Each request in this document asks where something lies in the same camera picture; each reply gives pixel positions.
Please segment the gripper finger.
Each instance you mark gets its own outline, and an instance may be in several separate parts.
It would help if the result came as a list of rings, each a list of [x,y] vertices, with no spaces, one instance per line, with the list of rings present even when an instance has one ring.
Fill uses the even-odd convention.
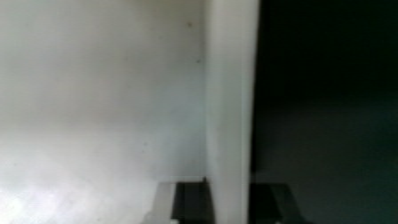
[[[251,184],[249,224],[308,224],[287,184]]]

